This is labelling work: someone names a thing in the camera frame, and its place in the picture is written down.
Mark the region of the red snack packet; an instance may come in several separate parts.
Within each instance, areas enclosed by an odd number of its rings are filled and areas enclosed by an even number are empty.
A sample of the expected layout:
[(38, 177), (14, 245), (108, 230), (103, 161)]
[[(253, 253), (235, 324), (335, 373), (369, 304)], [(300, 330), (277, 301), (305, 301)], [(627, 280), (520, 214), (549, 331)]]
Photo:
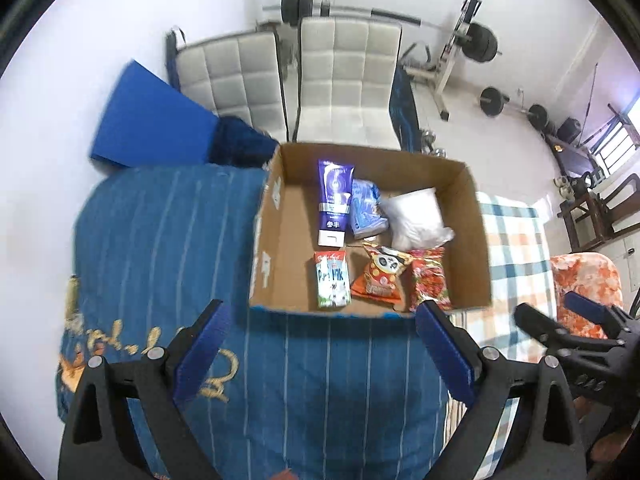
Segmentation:
[(411, 306), (414, 312), (423, 301), (433, 300), (444, 311), (452, 309), (442, 259), (445, 248), (415, 249), (411, 256)]

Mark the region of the white plastic bag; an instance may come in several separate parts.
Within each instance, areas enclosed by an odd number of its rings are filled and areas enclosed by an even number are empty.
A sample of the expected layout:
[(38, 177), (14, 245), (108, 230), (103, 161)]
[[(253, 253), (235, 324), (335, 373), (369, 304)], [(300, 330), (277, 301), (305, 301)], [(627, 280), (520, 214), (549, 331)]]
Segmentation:
[(434, 188), (382, 198), (380, 206), (390, 222), (396, 250), (433, 249), (454, 239), (454, 230), (442, 221)]

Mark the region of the orange snack packet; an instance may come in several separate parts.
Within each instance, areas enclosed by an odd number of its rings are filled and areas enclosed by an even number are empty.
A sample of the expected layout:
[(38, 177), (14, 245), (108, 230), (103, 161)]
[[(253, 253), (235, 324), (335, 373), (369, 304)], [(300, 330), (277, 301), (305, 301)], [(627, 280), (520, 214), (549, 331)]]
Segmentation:
[(350, 291), (356, 297), (381, 301), (396, 309), (404, 301), (401, 275), (413, 256), (379, 244), (363, 243), (362, 248), (369, 261), (350, 285)]

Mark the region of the blue white tissue pack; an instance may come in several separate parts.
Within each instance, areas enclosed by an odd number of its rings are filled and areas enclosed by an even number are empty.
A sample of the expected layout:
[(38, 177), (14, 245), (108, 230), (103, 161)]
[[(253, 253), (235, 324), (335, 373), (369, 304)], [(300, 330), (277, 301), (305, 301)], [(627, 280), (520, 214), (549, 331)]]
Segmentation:
[(356, 240), (381, 234), (388, 229), (388, 220), (380, 208), (380, 191), (373, 182), (360, 179), (352, 181), (349, 221)]

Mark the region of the red white milk carton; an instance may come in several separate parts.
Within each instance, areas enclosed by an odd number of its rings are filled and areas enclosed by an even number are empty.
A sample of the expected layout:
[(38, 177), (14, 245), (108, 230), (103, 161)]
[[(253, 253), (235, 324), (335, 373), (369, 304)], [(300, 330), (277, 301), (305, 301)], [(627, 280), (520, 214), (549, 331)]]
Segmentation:
[(344, 308), (350, 304), (350, 279), (346, 252), (315, 252), (317, 302), (320, 309)]

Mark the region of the purple toothpaste tube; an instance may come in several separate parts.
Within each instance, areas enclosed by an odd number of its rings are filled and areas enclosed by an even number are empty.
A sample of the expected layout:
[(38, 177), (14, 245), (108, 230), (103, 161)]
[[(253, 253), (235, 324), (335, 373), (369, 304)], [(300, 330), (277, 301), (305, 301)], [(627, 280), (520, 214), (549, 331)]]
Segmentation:
[(318, 245), (342, 248), (352, 203), (352, 176), (355, 167), (329, 160), (318, 161), (319, 231)]

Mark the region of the orange floral cushion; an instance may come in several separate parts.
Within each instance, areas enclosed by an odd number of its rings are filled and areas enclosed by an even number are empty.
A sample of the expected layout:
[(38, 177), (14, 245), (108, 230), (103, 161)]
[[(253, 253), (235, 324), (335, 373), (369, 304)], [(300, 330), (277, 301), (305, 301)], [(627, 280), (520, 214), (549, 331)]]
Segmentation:
[(604, 306), (623, 307), (620, 272), (613, 261), (598, 252), (576, 252), (553, 256), (550, 266), (558, 322), (573, 335), (605, 338), (605, 332), (600, 326), (565, 307), (565, 295), (577, 292), (578, 295)]

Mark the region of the dark wooden chair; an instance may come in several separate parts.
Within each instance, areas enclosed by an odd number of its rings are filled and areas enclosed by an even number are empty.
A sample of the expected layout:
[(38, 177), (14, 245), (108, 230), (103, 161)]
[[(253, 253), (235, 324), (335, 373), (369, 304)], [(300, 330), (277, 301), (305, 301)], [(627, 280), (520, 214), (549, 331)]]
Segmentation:
[[(585, 190), (574, 200), (564, 200), (558, 217), (564, 222), (572, 252), (593, 252), (612, 240), (638, 231), (639, 222), (617, 229), (616, 224), (639, 212), (639, 176), (631, 174), (610, 194), (602, 197), (593, 190)], [(593, 237), (579, 240), (578, 223), (589, 220)]]

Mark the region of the plaid blanket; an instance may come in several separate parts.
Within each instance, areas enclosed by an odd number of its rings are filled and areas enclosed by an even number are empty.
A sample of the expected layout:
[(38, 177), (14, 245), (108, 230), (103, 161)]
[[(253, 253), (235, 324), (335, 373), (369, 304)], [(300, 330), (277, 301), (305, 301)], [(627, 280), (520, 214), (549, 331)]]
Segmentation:
[(550, 252), (538, 211), (518, 200), (478, 192), (489, 255), (492, 304), (451, 312), (450, 321), (483, 347), (509, 360), (538, 363), (544, 347), (515, 325), (513, 312), (526, 302), (556, 317)]

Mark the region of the blue striped blanket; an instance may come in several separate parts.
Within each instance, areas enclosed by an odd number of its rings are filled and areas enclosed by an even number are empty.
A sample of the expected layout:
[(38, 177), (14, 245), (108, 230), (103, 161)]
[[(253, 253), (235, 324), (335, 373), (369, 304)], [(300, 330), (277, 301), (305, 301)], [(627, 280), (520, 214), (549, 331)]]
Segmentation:
[(214, 299), (232, 322), (183, 415), (226, 479), (420, 479), (448, 400), (410, 318), (319, 318), (248, 304), (260, 169), (129, 169), (75, 226), (78, 299), (56, 374), (66, 416), (86, 362), (167, 346)]

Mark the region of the floor barbell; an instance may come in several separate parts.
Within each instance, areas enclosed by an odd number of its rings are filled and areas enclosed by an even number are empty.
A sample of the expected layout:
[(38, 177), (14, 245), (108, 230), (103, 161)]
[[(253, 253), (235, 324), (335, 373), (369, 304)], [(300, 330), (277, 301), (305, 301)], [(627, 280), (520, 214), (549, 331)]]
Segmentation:
[(506, 108), (526, 116), (536, 131), (541, 132), (548, 125), (548, 110), (540, 104), (535, 103), (530, 107), (525, 107), (523, 104), (514, 103), (506, 94), (495, 87), (486, 87), (480, 92), (480, 109), (487, 117), (498, 117)]

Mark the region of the white weight rack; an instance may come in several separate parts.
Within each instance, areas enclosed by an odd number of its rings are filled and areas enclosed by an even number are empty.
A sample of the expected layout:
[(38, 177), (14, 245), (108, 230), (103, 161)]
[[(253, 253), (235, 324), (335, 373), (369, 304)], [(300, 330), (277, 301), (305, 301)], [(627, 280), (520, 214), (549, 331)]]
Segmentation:
[(454, 70), (457, 57), (462, 53), (462, 46), (469, 40), (466, 32), (482, 5), (480, 0), (464, 0), (456, 26), (442, 47), (437, 60), (429, 66), (419, 66), (416, 62), (405, 60), (402, 63), (405, 71), (412, 80), (425, 84), (436, 105), (439, 118), (444, 122), (449, 120), (449, 110), (444, 100), (444, 91)]

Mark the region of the blue foam mat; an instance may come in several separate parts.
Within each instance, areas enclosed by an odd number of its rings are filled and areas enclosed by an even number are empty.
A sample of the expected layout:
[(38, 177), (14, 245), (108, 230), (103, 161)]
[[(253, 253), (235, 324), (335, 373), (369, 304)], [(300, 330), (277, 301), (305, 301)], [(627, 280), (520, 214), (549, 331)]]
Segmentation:
[(120, 74), (90, 157), (117, 167), (207, 162), (218, 117), (136, 61)]

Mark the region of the dark blue cloth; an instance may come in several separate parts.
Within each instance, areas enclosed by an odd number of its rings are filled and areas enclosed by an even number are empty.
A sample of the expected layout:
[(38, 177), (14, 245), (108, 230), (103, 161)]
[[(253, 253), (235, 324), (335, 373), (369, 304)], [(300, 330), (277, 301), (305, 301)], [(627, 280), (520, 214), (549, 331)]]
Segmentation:
[(273, 158), (280, 143), (234, 116), (218, 118), (209, 144), (207, 161), (219, 166), (262, 168)]

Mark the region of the right white quilted chair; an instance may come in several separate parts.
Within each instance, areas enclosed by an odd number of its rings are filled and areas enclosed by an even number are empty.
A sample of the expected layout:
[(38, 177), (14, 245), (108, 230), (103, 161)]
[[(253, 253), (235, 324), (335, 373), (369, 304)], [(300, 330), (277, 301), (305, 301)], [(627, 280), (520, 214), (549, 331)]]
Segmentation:
[(365, 18), (303, 18), (296, 142), (401, 148), (390, 118), (401, 33)]

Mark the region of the white quilted chair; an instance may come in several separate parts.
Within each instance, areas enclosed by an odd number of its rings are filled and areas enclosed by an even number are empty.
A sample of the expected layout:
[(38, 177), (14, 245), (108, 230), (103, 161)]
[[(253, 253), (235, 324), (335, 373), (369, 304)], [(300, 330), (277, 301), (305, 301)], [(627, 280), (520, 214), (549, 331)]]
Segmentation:
[(180, 92), (215, 115), (233, 116), (283, 143), (288, 116), (277, 35), (242, 32), (179, 49), (175, 71)]
[(401, 148), (390, 118), (401, 33), (365, 18), (303, 18), (296, 142)]

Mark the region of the left white quilted chair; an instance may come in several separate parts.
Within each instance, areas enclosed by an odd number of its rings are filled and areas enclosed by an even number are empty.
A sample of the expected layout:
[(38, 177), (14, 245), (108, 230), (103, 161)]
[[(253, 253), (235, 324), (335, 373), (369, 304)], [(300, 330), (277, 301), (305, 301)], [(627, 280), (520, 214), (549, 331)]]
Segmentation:
[(242, 32), (179, 49), (175, 71), (180, 92), (215, 115), (233, 116), (283, 143), (288, 116), (277, 35)]

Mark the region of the barbell on rack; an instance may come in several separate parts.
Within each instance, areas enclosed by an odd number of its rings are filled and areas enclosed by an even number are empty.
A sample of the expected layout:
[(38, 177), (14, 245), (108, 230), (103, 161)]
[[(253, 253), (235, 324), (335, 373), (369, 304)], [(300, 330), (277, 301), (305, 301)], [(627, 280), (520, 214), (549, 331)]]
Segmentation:
[(449, 32), (452, 43), (462, 50), (466, 58), (477, 63), (488, 63), (496, 56), (502, 55), (502, 52), (499, 50), (498, 38), (495, 33), (489, 27), (473, 21), (481, 5), (482, 0), (464, 0), (454, 28), (446, 28), (416, 16), (389, 10), (360, 8), (360, 6), (338, 6), (330, 2), (315, 3), (314, 0), (280, 0), (273, 6), (264, 6), (262, 10), (265, 12), (279, 11), (281, 21), (292, 27), (297, 27), (303, 18), (309, 18), (315, 13), (329, 16), (332, 12), (338, 12), (395, 21), (421, 28), (437, 29), (441, 32)]

